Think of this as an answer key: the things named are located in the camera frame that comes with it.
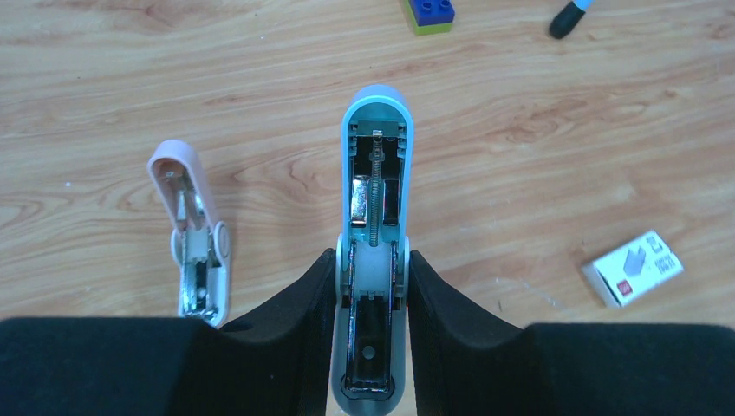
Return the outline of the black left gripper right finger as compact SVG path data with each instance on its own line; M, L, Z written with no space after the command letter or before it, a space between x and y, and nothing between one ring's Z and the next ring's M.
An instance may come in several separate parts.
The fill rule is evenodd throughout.
M420 415L731 415L734 332L679 323L518 328L413 250L407 301Z

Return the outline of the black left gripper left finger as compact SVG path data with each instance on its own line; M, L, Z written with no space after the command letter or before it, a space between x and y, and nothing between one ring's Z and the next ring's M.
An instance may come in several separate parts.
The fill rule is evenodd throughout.
M4 415L323 415L335 251L221 328L194 318L1 323Z

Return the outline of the white staple box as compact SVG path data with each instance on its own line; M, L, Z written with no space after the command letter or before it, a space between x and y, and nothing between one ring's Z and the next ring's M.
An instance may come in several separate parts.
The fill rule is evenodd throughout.
M582 273L610 308L627 307L683 271L681 261L655 230L582 266Z

